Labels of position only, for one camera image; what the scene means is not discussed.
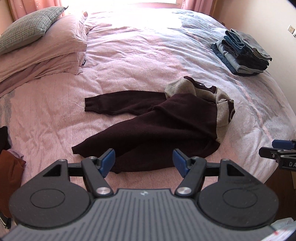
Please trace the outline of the rust brown garment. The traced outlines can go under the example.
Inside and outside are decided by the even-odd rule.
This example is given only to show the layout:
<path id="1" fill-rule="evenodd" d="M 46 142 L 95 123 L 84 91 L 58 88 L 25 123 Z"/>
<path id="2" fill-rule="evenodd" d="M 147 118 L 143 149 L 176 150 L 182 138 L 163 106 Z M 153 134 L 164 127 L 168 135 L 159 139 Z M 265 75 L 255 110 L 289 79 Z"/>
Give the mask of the rust brown garment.
<path id="1" fill-rule="evenodd" d="M 1 127 L 1 224 L 11 228 L 9 210 L 11 195 L 21 186 L 25 166 L 23 154 L 11 147 L 8 128 Z"/>

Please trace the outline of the pink curtain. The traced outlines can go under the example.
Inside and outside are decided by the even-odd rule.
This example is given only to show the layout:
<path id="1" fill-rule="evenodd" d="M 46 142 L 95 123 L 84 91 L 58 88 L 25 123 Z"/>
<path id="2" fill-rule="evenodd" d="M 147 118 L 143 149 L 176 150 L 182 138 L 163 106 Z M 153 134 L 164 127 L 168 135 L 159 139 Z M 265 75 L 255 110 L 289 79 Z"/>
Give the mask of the pink curtain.
<path id="1" fill-rule="evenodd" d="M 62 6 L 60 0 L 9 0 L 8 3 L 14 20 L 40 9 Z"/>

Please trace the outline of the stack of folded jeans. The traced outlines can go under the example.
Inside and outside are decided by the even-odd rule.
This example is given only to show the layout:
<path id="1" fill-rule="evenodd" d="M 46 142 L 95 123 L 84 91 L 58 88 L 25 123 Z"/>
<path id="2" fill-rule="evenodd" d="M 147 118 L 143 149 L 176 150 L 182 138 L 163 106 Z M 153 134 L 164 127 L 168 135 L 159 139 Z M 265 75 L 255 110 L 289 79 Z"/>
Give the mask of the stack of folded jeans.
<path id="1" fill-rule="evenodd" d="M 263 73 L 273 60 L 251 35 L 235 29 L 226 30 L 223 39 L 212 44 L 211 49 L 238 76 Z"/>

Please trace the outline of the maroon and grey sweater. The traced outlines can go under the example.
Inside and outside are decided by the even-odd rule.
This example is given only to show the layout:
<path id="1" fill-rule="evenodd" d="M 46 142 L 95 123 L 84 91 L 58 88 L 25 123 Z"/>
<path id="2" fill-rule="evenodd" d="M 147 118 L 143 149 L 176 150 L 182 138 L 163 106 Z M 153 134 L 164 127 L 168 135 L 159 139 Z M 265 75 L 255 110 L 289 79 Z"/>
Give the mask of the maroon and grey sweater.
<path id="1" fill-rule="evenodd" d="M 208 157 L 219 148 L 235 113 L 234 101 L 223 90 L 189 76 L 168 84 L 163 92 L 125 90 L 87 97 L 85 110 L 132 115 L 72 148 L 83 157 L 114 149 L 115 173 L 170 168 L 174 149 Z"/>

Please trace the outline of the folded pink duvet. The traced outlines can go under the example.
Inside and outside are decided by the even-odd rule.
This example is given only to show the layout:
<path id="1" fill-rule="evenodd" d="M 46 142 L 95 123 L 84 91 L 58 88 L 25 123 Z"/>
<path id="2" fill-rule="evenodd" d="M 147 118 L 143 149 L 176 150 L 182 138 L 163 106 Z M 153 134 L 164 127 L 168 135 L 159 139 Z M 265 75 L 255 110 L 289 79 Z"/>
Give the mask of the folded pink duvet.
<path id="1" fill-rule="evenodd" d="M 61 55 L 19 71 L 1 82 L 1 97 L 26 82 L 47 75 L 63 72 L 78 75 L 79 73 L 82 73 L 82 64 L 85 60 L 85 56 L 86 52 L 75 52 Z"/>

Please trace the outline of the grey checked pillow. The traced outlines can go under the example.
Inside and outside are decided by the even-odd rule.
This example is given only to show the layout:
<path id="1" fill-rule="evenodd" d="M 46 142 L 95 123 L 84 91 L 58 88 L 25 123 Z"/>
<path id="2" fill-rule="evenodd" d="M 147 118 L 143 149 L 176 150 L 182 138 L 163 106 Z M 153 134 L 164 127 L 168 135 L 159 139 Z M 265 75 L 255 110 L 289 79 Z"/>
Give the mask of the grey checked pillow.
<path id="1" fill-rule="evenodd" d="M 22 48 L 43 37 L 65 10 L 63 6 L 52 6 L 27 14 L 13 22 L 1 34 L 1 54 Z"/>

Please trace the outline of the pink and grey bedspread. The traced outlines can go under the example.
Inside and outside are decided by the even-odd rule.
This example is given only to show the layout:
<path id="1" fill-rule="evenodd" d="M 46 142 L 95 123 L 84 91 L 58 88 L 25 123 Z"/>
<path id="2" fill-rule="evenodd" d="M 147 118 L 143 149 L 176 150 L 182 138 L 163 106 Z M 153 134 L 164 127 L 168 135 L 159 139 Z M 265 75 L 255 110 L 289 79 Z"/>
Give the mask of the pink and grey bedspread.
<path id="1" fill-rule="evenodd" d="M 26 162 L 21 185 L 57 159 L 79 162 L 73 146 L 131 118 L 129 113 L 86 112 L 86 97 L 125 90 L 163 92 L 189 76 L 234 100 L 234 117 L 208 161 L 229 158 L 276 187 L 277 165 L 261 158 L 258 150 L 274 139 L 295 138 L 295 114 L 268 72 L 233 75 L 213 53 L 211 44 L 225 32 L 220 23 L 174 9 L 85 16 L 89 32 L 82 73 L 47 75 L 1 97 L 1 127 L 8 128 L 11 147 Z"/>

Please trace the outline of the pink pillow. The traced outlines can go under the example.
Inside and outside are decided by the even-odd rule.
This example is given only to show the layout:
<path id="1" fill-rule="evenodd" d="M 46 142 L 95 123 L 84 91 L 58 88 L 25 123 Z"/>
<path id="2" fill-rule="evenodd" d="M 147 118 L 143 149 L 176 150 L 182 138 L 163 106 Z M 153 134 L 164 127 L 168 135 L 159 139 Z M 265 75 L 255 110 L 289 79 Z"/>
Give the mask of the pink pillow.
<path id="1" fill-rule="evenodd" d="M 85 52 L 89 32 L 86 19 L 84 14 L 63 16 L 40 39 L 1 55 L 1 81 L 40 62 Z"/>

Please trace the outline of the wall socket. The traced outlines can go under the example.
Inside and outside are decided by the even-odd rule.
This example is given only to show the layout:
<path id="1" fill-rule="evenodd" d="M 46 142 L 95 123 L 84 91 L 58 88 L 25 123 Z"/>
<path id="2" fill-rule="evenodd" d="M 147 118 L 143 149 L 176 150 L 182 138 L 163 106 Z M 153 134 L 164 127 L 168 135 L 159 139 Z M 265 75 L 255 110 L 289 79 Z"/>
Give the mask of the wall socket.
<path id="1" fill-rule="evenodd" d="M 293 34 L 294 32 L 295 32 L 295 28 L 293 27 L 293 26 L 289 26 L 288 27 L 288 31 L 291 33 L 291 34 Z"/>

